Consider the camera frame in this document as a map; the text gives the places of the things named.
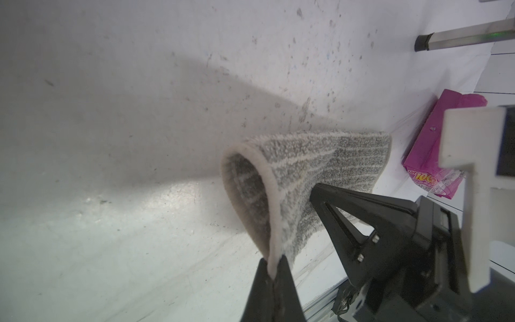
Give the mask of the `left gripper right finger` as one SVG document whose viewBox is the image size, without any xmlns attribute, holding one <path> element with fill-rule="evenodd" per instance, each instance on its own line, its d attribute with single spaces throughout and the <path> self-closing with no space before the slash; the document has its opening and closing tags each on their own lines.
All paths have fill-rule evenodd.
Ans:
<svg viewBox="0 0 515 322">
<path fill-rule="evenodd" d="M 278 263 L 277 273 L 274 279 L 273 321 L 306 321 L 288 264 L 288 259 L 285 255 L 281 257 Z"/>
</svg>

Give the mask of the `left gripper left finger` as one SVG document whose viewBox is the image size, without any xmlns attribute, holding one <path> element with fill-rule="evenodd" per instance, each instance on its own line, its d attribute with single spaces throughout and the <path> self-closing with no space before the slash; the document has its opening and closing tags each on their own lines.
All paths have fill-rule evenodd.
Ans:
<svg viewBox="0 0 515 322">
<path fill-rule="evenodd" d="M 273 322 L 277 320 L 276 281 L 268 274 L 268 263 L 262 258 L 257 266 L 241 322 Z"/>
</svg>

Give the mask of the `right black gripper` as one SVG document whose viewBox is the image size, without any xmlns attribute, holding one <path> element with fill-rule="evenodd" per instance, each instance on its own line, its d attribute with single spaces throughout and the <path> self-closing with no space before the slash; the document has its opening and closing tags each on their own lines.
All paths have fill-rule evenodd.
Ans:
<svg viewBox="0 0 515 322">
<path fill-rule="evenodd" d="M 310 202 L 348 277 L 340 321 L 469 321 L 457 216 L 408 201 L 319 183 Z"/>
</svg>

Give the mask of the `grey striped dishcloth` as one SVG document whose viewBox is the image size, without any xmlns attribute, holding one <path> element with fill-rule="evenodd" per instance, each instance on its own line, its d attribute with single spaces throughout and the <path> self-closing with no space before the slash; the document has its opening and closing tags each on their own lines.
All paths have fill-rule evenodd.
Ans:
<svg viewBox="0 0 515 322">
<path fill-rule="evenodd" d="M 223 185 L 249 236 L 275 277 L 323 228 L 309 199 L 323 183 L 358 192 L 374 188 L 390 157 L 383 132 L 296 132 L 258 136 L 226 150 Z"/>
</svg>

